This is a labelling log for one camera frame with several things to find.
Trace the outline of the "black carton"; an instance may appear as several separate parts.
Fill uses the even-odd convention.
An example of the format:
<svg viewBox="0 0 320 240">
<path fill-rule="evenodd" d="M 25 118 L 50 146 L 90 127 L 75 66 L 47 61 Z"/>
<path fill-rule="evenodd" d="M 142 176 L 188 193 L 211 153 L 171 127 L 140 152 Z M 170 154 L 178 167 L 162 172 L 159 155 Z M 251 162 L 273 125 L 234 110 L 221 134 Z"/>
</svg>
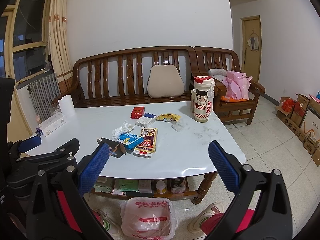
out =
<svg viewBox="0 0 320 240">
<path fill-rule="evenodd" d="M 100 143 L 106 143 L 109 146 L 110 149 L 110 156 L 113 156 L 115 158 L 121 158 L 122 155 L 126 154 L 125 146 L 121 142 L 109 140 L 106 138 L 98 138 L 97 139 L 98 144 Z"/>
</svg>

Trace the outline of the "white tissue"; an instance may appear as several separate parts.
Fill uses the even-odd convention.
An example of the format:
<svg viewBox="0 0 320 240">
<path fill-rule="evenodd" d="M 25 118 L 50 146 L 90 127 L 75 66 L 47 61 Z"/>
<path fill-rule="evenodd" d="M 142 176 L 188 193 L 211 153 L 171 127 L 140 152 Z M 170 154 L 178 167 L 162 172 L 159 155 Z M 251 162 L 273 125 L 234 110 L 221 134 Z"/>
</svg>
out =
<svg viewBox="0 0 320 240">
<path fill-rule="evenodd" d="M 120 127 L 112 131 L 112 139 L 117 140 L 122 134 L 129 133 L 134 128 L 135 126 L 133 124 L 130 124 L 128 121 L 124 121 L 124 123 Z"/>
</svg>

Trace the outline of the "yellow maroon medicine box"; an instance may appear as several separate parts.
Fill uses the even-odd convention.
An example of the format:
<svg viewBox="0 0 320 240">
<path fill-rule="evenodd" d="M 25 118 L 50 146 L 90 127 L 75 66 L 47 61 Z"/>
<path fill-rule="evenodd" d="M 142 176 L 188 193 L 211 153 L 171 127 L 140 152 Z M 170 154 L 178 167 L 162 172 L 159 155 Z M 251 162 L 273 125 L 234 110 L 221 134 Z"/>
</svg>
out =
<svg viewBox="0 0 320 240">
<path fill-rule="evenodd" d="M 137 145 L 133 153 L 139 157 L 151 158 L 156 152 L 157 128 L 142 128 L 140 136 L 143 141 Z"/>
</svg>

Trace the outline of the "red cigarette box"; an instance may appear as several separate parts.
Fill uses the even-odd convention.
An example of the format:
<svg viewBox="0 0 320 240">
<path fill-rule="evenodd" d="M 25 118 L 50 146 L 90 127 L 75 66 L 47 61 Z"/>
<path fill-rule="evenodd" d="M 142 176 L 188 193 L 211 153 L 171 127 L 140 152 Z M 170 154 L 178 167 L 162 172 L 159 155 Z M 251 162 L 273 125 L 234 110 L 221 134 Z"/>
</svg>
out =
<svg viewBox="0 0 320 240">
<path fill-rule="evenodd" d="M 132 112 L 131 112 L 131 119 L 139 119 L 141 118 L 145 113 L 145 107 L 134 107 Z"/>
</svg>

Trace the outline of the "yellow snack wrapper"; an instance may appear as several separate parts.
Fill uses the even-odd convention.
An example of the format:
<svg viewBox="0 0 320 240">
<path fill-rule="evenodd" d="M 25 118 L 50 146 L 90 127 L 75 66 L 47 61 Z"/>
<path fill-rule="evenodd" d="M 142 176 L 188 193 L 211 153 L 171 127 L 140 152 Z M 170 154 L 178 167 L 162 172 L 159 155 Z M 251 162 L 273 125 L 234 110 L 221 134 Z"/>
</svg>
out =
<svg viewBox="0 0 320 240">
<path fill-rule="evenodd" d="M 165 122 L 178 122 L 181 116 L 177 114 L 167 113 L 167 114 L 160 114 L 157 116 L 157 121 L 165 121 Z"/>
</svg>

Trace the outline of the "clear plastic cup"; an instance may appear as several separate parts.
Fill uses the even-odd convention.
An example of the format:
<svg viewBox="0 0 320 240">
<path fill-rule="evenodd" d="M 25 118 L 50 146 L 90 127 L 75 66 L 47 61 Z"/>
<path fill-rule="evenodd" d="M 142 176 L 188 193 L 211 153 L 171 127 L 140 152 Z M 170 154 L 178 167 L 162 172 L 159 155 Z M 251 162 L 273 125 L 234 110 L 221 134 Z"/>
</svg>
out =
<svg viewBox="0 0 320 240">
<path fill-rule="evenodd" d="M 183 119 L 180 119 L 178 121 L 175 121 L 172 123 L 171 127 L 176 131 L 176 132 L 180 132 L 184 129 L 186 129 L 188 123 L 185 122 Z"/>
</svg>

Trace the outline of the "white red trash bag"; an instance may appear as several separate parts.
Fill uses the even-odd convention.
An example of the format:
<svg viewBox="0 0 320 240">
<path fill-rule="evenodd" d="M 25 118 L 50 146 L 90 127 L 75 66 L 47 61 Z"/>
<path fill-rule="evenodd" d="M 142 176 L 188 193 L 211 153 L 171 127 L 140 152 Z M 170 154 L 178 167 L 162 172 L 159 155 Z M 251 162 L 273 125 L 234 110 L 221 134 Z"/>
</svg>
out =
<svg viewBox="0 0 320 240">
<path fill-rule="evenodd" d="M 172 239 L 177 228 L 173 204 L 167 198 L 131 198 L 120 206 L 121 229 L 135 239 Z"/>
</svg>

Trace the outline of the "white tissue box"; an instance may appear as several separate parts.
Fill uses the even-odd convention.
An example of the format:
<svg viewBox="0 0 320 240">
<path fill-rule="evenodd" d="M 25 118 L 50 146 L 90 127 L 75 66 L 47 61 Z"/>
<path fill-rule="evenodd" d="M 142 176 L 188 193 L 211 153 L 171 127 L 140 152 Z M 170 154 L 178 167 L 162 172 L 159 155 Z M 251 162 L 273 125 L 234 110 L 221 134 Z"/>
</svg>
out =
<svg viewBox="0 0 320 240">
<path fill-rule="evenodd" d="M 44 122 L 40 123 L 36 127 L 35 133 L 38 136 L 44 135 L 45 137 L 54 132 L 56 129 L 61 127 L 63 124 L 67 122 L 66 117 L 61 113 L 57 112 L 53 116 L 44 120 Z"/>
</svg>

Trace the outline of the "blue cartoon medicine box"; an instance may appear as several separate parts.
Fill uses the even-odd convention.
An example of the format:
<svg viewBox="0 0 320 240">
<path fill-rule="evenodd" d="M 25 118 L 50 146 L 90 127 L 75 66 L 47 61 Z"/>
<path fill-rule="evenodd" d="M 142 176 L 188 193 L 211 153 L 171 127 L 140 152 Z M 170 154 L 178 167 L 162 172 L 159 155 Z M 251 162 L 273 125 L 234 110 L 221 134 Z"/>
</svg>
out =
<svg viewBox="0 0 320 240">
<path fill-rule="evenodd" d="M 137 145 L 139 145 L 143 141 L 144 141 L 143 137 L 139 135 L 131 134 L 131 133 L 121 134 L 117 139 L 117 142 L 123 144 L 125 149 L 129 151 L 134 149 Z"/>
</svg>

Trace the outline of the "white blue medicine box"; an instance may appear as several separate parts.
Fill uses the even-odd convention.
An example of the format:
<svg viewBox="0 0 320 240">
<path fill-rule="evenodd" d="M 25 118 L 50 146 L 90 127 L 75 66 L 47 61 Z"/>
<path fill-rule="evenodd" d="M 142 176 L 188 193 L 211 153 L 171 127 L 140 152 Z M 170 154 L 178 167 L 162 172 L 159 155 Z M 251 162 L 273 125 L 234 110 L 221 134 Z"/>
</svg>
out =
<svg viewBox="0 0 320 240">
<path fill-rule="evenodd" d="M 135 124 L 142 128 L 150 127 L 156 121 L 157 115 L 145 113 L 142 117 L 136 120 Z"/>
</svg>

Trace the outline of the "large cartoon tumbler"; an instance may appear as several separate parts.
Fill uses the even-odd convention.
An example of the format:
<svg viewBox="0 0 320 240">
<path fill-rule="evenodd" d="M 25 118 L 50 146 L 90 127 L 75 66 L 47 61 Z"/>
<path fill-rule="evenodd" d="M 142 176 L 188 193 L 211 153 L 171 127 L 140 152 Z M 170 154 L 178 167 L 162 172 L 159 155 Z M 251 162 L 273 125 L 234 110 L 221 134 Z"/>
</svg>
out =
<svg viewBox="0 0 320 240">
<path fill-rule="evenodd" d="M 215 81 L 211 76 L 194 77 L 194 117 L 198 122 L 207 122 L 213 108 Z"/>
</svg>

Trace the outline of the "wooden bench sofa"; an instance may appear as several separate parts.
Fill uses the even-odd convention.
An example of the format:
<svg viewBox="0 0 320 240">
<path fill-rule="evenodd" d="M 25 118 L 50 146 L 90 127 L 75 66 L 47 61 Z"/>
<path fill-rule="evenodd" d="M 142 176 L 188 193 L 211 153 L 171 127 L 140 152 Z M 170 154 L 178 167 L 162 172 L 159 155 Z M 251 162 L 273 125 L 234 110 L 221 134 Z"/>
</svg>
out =
<svg viewBox="0 0 320 240">
<path fill-rule="evenodd" d="M 188 101 L 188 88 L 181 96 L 153 99 L 148 96 L 144 84 L 148 79 L 143 69 L 145 56 L 152 58 L 152 65 L 171 63 L 180 70 L 178 57 L 183 54 L 191 75 L 197 74 L 196 53 L 190 46 L 132 48 L 84 57 L 74 64 L 70 89 L 61 93 L 53 103 L 65 95 L 71 95 L 78 108 Z"/>
</svg>

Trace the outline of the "cardboard boxes stack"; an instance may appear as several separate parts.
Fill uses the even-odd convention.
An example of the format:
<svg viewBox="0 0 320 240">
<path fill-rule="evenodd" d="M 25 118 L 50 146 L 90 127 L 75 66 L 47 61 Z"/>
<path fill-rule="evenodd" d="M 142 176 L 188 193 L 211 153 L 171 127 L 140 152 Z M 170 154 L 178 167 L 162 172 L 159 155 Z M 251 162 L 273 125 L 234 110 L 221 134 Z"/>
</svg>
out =
<svg viewBox="0 0 320 240">
<path fill-rule="evenodd" d="M 312 160 L 319 166 L 319 99 L 297 94 L 296 100 L 281 97 L 276 116 L 303 143 Z"/>
</svg>

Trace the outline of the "beige curtain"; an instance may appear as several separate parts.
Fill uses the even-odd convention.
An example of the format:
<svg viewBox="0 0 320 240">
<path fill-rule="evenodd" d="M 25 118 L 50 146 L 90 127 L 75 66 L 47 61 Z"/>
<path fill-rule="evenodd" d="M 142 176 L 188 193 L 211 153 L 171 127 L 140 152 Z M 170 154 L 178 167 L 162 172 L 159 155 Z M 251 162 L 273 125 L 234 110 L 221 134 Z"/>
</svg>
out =
<svg viewBox="0 0 320 240">
<path fill-rule="evenodd" d="M 70 89 L 73 67 L 67 40 L 67 0 L 51 0 L 49 7 L 49 51 L 60 92 Z"/>
</svg>

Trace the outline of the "beige back cushion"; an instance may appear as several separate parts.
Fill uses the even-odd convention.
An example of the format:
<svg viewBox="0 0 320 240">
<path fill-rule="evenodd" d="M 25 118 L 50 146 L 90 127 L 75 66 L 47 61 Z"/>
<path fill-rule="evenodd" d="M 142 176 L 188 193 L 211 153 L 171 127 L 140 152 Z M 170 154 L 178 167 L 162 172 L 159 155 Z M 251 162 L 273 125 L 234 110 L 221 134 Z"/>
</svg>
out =
<svg viewBox="0 0 320 240">
<path fill-rule="evenodd" d="M 168 98 L 184 93 L 183 80 L 173 64 L 151 67 L 147 92 L 151 98 Z"/>
</svg>

